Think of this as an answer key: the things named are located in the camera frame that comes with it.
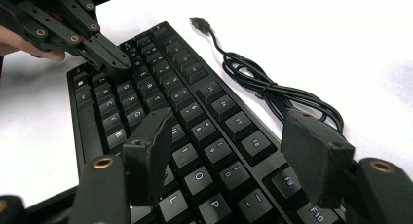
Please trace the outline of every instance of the white surface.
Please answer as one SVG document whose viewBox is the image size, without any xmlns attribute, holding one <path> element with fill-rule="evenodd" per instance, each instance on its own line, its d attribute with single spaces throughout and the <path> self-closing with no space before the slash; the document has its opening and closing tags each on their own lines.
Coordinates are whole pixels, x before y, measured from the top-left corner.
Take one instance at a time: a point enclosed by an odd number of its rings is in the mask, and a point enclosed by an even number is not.
<svg viewBox="0 0 413 224">
<path fill-rule="evenodd" d="M 113 0 L 98 6 L 102 33 L 119 44 L 164 20 L 281 137 L 264 102 L 224 75 L 211 39 L 189 17 L 203 17 L 223 49 L 251 58 L 280 85 L 337 108 L 357 159 L 377 157 L 413 177 L 413 5 L 410 0 Z M 0 194 L 27 206 L 78 182 L 65 73 L 16 53 L 0 80 Z"/>
</svg>

